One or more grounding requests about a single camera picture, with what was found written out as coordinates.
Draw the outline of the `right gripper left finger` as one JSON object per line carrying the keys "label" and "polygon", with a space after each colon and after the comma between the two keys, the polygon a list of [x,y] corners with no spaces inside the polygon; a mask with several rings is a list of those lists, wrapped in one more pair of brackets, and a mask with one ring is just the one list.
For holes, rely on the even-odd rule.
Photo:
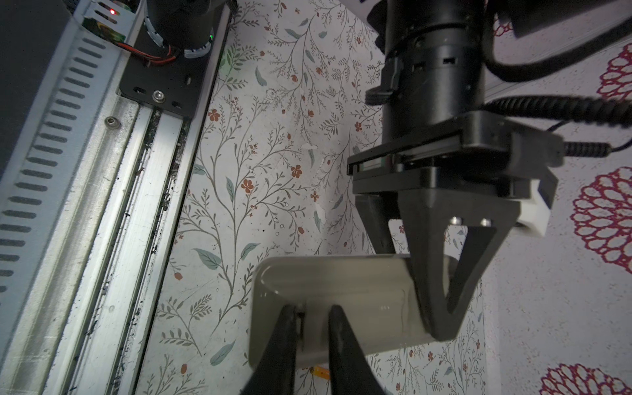
{"label": "right gripper left finger", "polygon": [[297,344],[296,307],[287,304],[281,309],[263,356],[241,394],[293,394]]}

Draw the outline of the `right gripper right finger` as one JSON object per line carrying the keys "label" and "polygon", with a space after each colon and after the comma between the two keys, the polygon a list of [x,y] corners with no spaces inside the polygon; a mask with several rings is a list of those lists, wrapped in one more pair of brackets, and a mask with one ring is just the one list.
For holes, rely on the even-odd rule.
{"label": "right gripper right finger", "polygon": [[329,370],[332,394],[384,395],[340,305],[329,311]]}

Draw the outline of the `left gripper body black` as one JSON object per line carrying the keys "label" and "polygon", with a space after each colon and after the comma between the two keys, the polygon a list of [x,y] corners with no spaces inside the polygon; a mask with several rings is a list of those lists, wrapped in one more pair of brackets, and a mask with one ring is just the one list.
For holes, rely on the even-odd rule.
{"label": "left gripper body black", "polygon": [[514,201],[530,197],[529,184],[551,208],[564,140],[501,115],[477,110],[429,124],[385,115],[382,143],[350,157],[353,193],[398,194],[448,189]]}

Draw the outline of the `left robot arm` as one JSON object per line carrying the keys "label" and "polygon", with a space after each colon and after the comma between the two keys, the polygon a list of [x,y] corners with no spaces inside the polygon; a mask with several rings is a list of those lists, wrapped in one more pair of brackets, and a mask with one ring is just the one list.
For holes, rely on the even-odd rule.
{"label": "left robot arm", "polygon": [[477,281],[515,227],[543,229],[556,191],[552,169],[567,157],[604,157],[607,143],[567,142],[523,118],[627,127],[628,100],[559,95],[485,103],[483,71],[532,81],[576,64],[630,33],[630,21],[533,64],[495,61],[493,20],[519,31],[546,25],[546,3],[530,1],[382,1],[369,16],[386,59],[365,103],[383,108],[383,141],[345,164],[356,208],[375,248],[369,257],[292,258],[262,265],[266,292],[284,286],[276,306],[253,303],[253,322],[314,324],[314,295],[368,283],[377,271],[403,280],[415,333],[455,337]]}

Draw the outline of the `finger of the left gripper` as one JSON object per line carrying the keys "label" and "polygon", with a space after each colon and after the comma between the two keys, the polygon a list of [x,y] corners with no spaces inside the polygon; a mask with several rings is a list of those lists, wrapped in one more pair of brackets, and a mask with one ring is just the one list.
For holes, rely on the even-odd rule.
{"label": "finger of the left gripper", "polygon": [[[398,194],[398,209],[422,322],[435,340],[453,340],[477,283],[518,220],[520,204],[448,189],[411,189]],[[458,259],[444,253],[450,225],[467,227]]]}
{"label": "finger of the left gripper", "polygon": [[395,194],[360,194],[355,196],[355,206],[375,253],[395,254],[396,250],[388,223],[401,218],[397,196]]}

